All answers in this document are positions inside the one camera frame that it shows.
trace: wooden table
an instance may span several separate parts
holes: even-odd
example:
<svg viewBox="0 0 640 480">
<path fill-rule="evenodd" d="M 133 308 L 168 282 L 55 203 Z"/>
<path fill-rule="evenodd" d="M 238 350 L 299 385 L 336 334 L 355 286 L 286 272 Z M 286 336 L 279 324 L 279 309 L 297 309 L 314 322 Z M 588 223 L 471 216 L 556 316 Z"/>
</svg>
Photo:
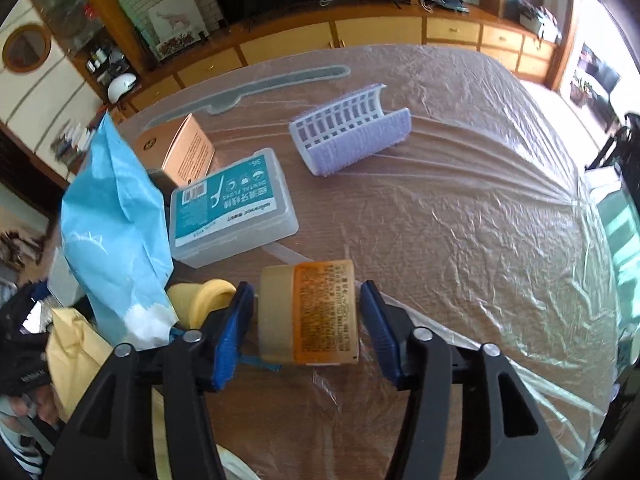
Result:
<svg viewBox="0 0 640 480">
<path fill-rule="evenodd" d="M 276 151 L 300 230 L 271 253 L 256 249 L 201 269 L 176 264 L 172 283 L 223 278 L 257 285 L 263 267 L 283 263 L 273 248 L 285 250 L 284 260 L 350 258 L 358 280 L 375 280 L 382 292 L 450 330 L 495 342 L 550 381 L 536 386 L 556 410 L 542 408 L 543 416 L 558 442 L 579 456 L 602 420 L 613 374 L 609 250 L 557 134 L 498 62 L 429 46 L 312 52 L 187 88 L 120 131 L 132 139 L 153 118 L 207 94 L 331 64 L 348 65 L 351 75 L 243 98 L 217 116 L 196 113 L 220 166 L 265 146 Z M 312 176 L 289 137 L 289 121 L 378 82 L 388 86 L 385 110 L 410 108 L 412 134 L 334 176 Z M 248 339 L 245 351 L 255 354 L 255 330 Z M 279 372 L 240 365 L 207 399 L 217 442 L 264 480 L 383 478 L 406 394 L 382 378 L 362 331 L 360 348 L 357 365 Z M 445 478 L 456 468 L 458 394 Z"/>
</svg>

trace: metal screw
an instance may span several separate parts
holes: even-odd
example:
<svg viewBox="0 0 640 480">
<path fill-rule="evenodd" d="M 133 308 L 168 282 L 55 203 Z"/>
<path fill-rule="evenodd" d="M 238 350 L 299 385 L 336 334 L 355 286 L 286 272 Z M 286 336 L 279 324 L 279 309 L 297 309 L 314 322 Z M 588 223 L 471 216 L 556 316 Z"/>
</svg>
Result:
<svg viewBox="0 0 640 480">
<path fill-rule="evenodd" d="M 202 339 L 202 332 L 200 330 L 189 330 L 182 336 L 187 343 L 197 343 Z"/>
<path fill-rule="evenodd" d="M 486 345 L 482 345 L 482 350 L 484 350 L 485 354 L 491 357 L 498 357 L 498 355 L 500 355 L 500 349 L 497 347 L 497 345 L 494 345 L 493 343 L 487 343 Z"/>
<path fill-rule="evenodd" d="M 116 357 L 126 357 L 132 350 L 133 347 L 129 343 L 121 343 L 116 346 L 114 354 L 116 354 Z"/>
<path fill-rule="evenodd" d="M 414 329 L 414 337 L 420 341 L 431 341 L 433 339 L 433 332 L 428 328 L 419 326 Z"/>
</svg>

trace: blue gripper pad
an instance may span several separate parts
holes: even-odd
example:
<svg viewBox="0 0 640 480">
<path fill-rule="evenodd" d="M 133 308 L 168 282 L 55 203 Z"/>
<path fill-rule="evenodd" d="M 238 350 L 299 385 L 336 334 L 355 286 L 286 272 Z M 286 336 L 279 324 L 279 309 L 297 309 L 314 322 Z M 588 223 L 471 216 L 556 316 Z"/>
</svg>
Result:
<svg viewBox="0 0 640 480">
<path fill-rule="evenodd" d="M 228 309 L 230 312 L 225 317 L 225 327 L 216 344 L 211 376 L 211 385 L 216 391 L 224 388 L 234 376 L 240 359 L 240 347 L 254 315 L 254 290 L 251 285 L 245 285 L 239 297 L 236 293 Z"/>
<path fill-rule="evenodd" d="M 371 337 L 382 374 L 396 388 L 404 378 L 401 366 L 401 349 L 394 331 L 386 318 L 386 304 L 376 285 L 367 280 L 360 287 L 360 315 Z"/>
</svg>

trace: round mirror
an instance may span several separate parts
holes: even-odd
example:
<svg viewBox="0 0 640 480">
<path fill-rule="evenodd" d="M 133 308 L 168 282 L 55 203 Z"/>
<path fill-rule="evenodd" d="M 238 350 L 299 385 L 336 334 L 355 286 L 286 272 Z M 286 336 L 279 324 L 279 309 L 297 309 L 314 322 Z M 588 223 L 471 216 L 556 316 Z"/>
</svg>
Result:
<svg viewBox="0 0 640 480">
<path fill-rule="evenodd" d="M 37 23 L 16 28 L 2 49 L 2 61 L 12 72 L 31 72 L 42 65 L 51 51 L 49 32 Z"/>
</svg>

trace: wooden cabinet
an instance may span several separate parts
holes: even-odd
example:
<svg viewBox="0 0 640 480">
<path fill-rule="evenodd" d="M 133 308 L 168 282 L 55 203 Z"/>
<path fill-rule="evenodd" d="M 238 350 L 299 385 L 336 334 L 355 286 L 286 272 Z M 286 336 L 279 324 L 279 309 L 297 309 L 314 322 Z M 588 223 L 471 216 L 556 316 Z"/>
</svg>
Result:
<svg viewBox="0 0 640 480">
<path fill-rule="evenodd" d="M 277 57 L 292 56 L 332 46 L 329 24 L 316 23 L 247 41 L 240 45 L 240 49 L 246 62 L 253 65 Z"/>
<path fill-rule="evenodd" d="M 422 19 L 380 16 L 335 22 L 340 46 L 422 43 Z"/>
<path fill-rule="evenodd" d="M 146 107 L 151 106 L 153 103 L 158 102 L 171 94 L 175 94 L 181 90 L 180 85 L 176 82 L 173 76 L 166 79 L 162 79 L 161 82 L 150 86 L 146 90 L 143 90 L 138 95 L 131 99 L 138 111 L 144 110 Z"/>
<path fill-rule="evenodd" d="M 530 36 L 526 36 L 522 45 L 522 53 L 529 56 L 539 57 L 541 59 L 551 60 L 554 56 L 556 48 L 542 40 L 537 40 Z"/>
<path fill-rule="evenodd" d="M 464 43 L 425 43 L 429 46 L 447 46 L 449 48 L 463 48 L 464 50 L 473 50 L 473 51 L 477 51 L 478 48 L 475 45 L 469 45 L 469 44 L 464 44 Z"/>
<path fill-rule="evenodd" d="M 447 18 L 427 18 L 427 40 L 477 43 L 479 38 L 479 23 L 448 20 Z"/>
<path fill-rule="evenodd" d="M 127 119 L 133 117 L 136 114 L 136 111 L 133 109 L 130 103 L 127 103 L 127 101 L 119 102 L 118 109 Z"/>
<path fill-rule="evenodd" d="M 188 66 L 184 70 L 178 72 L 178 77 L 182 80 L 185 86 L 195 85 L 201 81 L 209 79 L 225 72 L 231 72 L 236 68 L 240 68 L 242 62 L 236 54 L 236 51 L 232 48 L 223 50 L 218 54 L 206 57 L 191 66 Z"/>
<path fill-rule="evenodd" d="M 518 65 L 518 72 L 544 77 L 549 70 L 549 62 L 531 56 L 522 56 Z"/>
<path fill-rule="evenodd" d="M 485 25 L 482 29 L 482 44 L 487 46 L 497 46 L 506 50 L 520 51 L 522 46 L 522 34 L 511 32 L 503 28 L 490 27 Z"/>
<path fill-rule="evenodd" d="M 500 48 L 493 48 L 490 46 L 481 47 L 480 52 L 482 52 L 483 54 L 487 54 L 494 59 L 497 59 L 509 70 L 516 70 L 516 67 L 518 65 L 518 57 L 520 56 L 519 53 L 511 52 L 510 50 L 502 50 Z"/>
<path fill-rule="evenodd" d="M 109 115 L 111 116 L 111 120 L 113 120 L 113 124 L 121 124 L 127 120 L 127 117 L 122 113 L 119 107 L 112 108 L 109 110 Z"/>
</svg>

